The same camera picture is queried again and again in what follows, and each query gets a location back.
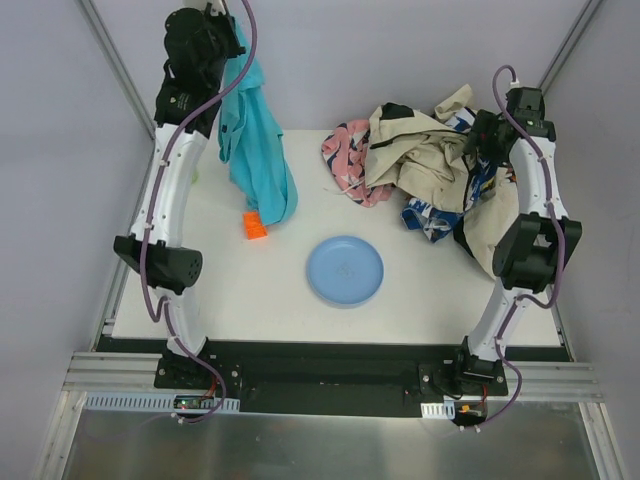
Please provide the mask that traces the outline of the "beige zippered cloth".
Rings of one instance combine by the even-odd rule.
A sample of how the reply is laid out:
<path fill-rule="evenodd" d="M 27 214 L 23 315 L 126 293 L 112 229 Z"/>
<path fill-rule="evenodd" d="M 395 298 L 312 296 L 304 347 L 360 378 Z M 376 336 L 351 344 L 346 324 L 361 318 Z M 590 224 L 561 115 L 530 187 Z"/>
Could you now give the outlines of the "beige zippered cloth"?
<path fill-rule="evenodd" d="M 465 146 L 476 119 L 473 90 L 463 85 L 426 114 L 388 102 L 369 119 L 365 184 L 408 196 L 401 218 L 431 243 L 447 236 L 487 273 L 495 249 L 518 215 L 516 175 Z"/>

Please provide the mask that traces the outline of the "blue patterned cloth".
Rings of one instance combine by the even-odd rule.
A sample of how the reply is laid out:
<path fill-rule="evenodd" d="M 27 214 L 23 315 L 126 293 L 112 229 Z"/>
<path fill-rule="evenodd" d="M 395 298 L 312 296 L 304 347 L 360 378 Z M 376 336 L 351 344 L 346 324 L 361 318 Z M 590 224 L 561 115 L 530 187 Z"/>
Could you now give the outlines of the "blue patterned cloth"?
<path fill-rule="evenodd" d="M 463 153 L 477 113 L 462 107 L 423 134 L 403 154 L 398 183 L 409 195 L 402 210 L 408 229 L 422 230 L 432 243 L 452 234 L 473 251 L 497 246 L 518 214 L 511 165 Z"/>

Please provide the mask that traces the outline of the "teal cloth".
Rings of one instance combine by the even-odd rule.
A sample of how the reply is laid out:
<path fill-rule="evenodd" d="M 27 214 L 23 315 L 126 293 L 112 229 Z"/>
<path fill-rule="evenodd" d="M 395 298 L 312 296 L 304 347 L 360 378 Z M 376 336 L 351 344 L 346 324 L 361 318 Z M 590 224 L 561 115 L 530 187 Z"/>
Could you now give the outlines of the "teal cloth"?
<path fill-rule="evenodd" d="M 218 115 L 219 159 L 230 181 L 244 194 L 246 208 L 257 211 L 265 226 L 288 221 L 298 204 L 298 191 L 285 158 L 283 131 L 264 92 L 259 62 L 247 53 L 226 62 L 224 84 L 248 71 L 223 100 Z"/>

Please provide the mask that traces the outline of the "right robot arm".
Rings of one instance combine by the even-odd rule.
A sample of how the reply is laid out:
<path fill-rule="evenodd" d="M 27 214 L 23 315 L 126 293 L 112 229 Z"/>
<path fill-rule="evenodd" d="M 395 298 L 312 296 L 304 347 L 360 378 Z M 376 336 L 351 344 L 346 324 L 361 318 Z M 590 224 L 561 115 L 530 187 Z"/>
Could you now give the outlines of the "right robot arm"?
<path fill-rule="evenodd" d="M 495 247 L 493 292 L 476 327 L 456 351 L 449 382 L 456 397 L 505 395 L 506 346 L 527 307 L 551 308 L 538 294 L 560 287 L 582 236 L 570 219 L 555 173 L 556 131 L 538 88 L 512 84 L 497 98 L 501 112 L 479 112 L 470 143 L 489 160 L 507 161 L 517 180 L 519 213 Z"/>

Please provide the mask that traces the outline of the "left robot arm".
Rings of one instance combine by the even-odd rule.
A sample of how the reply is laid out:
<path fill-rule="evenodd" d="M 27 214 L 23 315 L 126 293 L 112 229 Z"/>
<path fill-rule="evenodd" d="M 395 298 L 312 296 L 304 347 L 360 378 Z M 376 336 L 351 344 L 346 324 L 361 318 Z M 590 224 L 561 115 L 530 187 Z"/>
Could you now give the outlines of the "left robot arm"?
<path fill-rule="evenodd" d="M 183 223 L 197 163 L 228 91 L 225 65 L 246 49 L 223 1 L 183 7 L 164 25 L 151 171 L 130 232 L 116 237 L 113 249 L 139 275 L 151 321 L 166 329 L 155 387 L 217 388 L 194 289 L 203 255 L 183 246 Z"/>

